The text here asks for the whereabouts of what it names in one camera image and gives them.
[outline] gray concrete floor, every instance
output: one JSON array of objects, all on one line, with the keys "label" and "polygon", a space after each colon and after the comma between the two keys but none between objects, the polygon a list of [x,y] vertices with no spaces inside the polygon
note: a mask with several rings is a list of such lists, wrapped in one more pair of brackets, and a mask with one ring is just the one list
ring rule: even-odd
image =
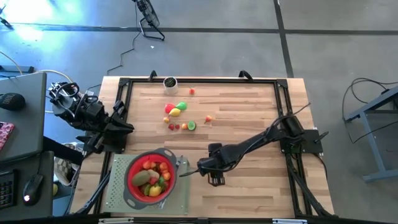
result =
[{"label": "gray concrete floor", "polygon": [[[130,0],[14,0],[4,15],[9,22],[135,27]],[[161,27],[277,29],[272,0],[152,0]],[[286,29],[397,30],[394,0],[280,0]],[[101,83],[131,46],[134,32],[0,30],[0,50],[20,65],[67,73],[82,89]],[[140,36],[136,50],[123,57],[124,67],[110,75],[195,75],[235,77],[242,69],[254,77],[286,77],[279,34],[165,33],[158,42]],[[365,184],[362,175],[377,171],[367,140],[352,145],[341,120],[345,89],[358,77],[397,81],[398,36],[288,35],[295,77],[305,79],[316,126],[330,134],[323,140],[335,213],[345,218],[397,222],[398,178]],[[4,58],[0,63],[9,64]],[[61,80],[49,75],[48,83]],[[378,86],[356,87],[371,100]],[[346,111],[361,106],[353,97]],[[353,125],[352,135],[363,131]],[[70,142],[80,131],[51,114],[45,135]],[[389,152],[386,157],[395,157]]]}]

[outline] keyboard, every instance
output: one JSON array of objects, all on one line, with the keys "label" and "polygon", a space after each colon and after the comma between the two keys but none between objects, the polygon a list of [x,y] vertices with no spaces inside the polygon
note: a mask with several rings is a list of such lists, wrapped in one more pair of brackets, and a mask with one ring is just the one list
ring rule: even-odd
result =
[{"label": "keyboard", "polygon": [[0,209],[15,205],[15,173],[7,171],[0,173]]}]

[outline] computer mouse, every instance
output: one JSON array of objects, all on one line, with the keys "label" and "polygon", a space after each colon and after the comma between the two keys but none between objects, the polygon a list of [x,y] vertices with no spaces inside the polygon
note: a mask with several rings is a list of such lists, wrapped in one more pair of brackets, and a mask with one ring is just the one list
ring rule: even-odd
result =
[{"label": "computer mouse", "polygon": [[35,174],[26,183],[22,193],[22,201],[27,206],[36,204],[40,199],[43,175]]}]

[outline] butcher block tabletop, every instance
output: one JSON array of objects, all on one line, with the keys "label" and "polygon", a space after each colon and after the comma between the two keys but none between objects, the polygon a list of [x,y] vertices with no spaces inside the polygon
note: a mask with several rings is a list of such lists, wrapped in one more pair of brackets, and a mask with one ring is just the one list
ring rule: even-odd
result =
[{"label": "butcher block tabletop", "polygon": [[[99,100],[109,113],[113,111],[119,79],[120,77],[104,77],[102,82]],[[308,103],[307,92],[303,79],[288,78],[287,82],[294,112]],[[195,89],[194,95],[189,94],[190,88]],[[172,131],[163,122],[166,116],[165,104],[176,105],[180,101],[186,102],[188,108],[179,117],[171,118],[171,122],[182,124],[195,121],[196,130],[180,128]],[[212,116],[214,120],[204,123],[207,115]],[[192,169],[196,169],[197,161],[208,157],[210,143],[239,143],[264,131],[277,117],[274,87],[269,84],[179,83],[178,93],[167,96],[164,94],[162,83],[134,83],[127,122],[132,124],[135,130],[127,136],[124,153],[140,154],[166,147],[177,157],[187,157]],[[310,106],[297,117],[305,129],[313,128]],[[303,154],[302,157],[308,188],[324,208],[333,213],[322,163],[312,154]],[[103,158],[104,153],[92,154],[83,161],[71,212],[81,208],[97,188]],[[234,170],[224,173],[224,176],[226,184],[219,187],[211,186],[207,177],[198,173],[183,177],[191,178],[187,217],[294,217],[286,160],[280,153],[278,142],[245,155],[239,165]],[[302,192],[298,186],[297,189],[300,208],[304,211]],[[114,215],[176,217],[136,213]]]}]

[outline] colander handle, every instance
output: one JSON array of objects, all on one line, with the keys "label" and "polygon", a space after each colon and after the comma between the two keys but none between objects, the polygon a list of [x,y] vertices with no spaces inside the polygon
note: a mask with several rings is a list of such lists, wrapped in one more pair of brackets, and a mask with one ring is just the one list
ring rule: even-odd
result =
[{"label": "colander handle", "polygon": [[174,167],[177,166],[177,158],[175,157],[174,153],[166,148],[158,148],[154,150],[154,152],[163,155],[164,157],[168,158],[170,162],[173,164]]}]

